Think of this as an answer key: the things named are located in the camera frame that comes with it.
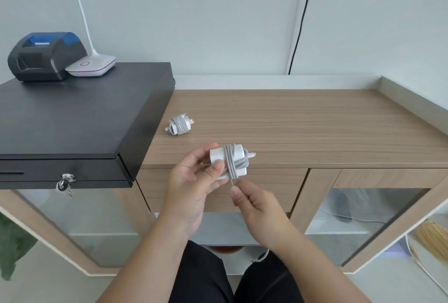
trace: person's left hand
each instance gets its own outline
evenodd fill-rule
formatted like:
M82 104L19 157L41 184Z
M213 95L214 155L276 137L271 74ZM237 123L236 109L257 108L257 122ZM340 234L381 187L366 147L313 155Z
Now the person's left hand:
M211 149L217 147L217 143L212 143L193 150L171 170L169 176L160 217L174 221L188 237L201 224L207 194L228 181L228 178L217 180L224 171L224 161L217 160L205 170L199 164Z

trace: forearm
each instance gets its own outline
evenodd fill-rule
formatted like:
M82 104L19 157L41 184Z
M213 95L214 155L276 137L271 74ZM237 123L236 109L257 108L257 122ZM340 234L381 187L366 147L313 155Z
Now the forearm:
M98 303L166 303L188 237L168 217L160 217Z
M371 303L315 244L295 228L274 252L294 276L306 303Z

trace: white tile floor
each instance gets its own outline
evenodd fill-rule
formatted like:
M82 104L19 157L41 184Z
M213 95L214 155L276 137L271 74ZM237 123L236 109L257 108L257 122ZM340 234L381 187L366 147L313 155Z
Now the white tile floor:
M85 276L41 243L17 265L11 282L0 280L2 303L94 302L112 280ZM437 275L448 287L448 267L440 268ZM374 303L448 302L410 259L378 258L349 277ZM229 278L232 288L236 289L239 279Z

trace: wooden door frame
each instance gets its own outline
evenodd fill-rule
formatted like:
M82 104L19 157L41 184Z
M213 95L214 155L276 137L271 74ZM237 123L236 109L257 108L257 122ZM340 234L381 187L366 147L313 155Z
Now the wooden door frame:
M430 189L348 259L341 269L351 274L367 265L448 200L448 169L311 169L291 212L291 221L300 232L306 232L333 187Z
M155 221L137 182L132 188L112 189L132 226L143 237ZM15 190L0 190L0 212L36 237L87 276L115 276L120 268L99 266L70 237L61 231Z

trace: blue printer lid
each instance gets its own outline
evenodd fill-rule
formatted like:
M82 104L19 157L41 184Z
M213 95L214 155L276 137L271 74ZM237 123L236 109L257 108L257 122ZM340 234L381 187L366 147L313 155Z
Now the blue printer lid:
M26 36L23 46L45 46L49 45L54 39L62 39L68 46L81 41L76 34L71 32L35 32Z

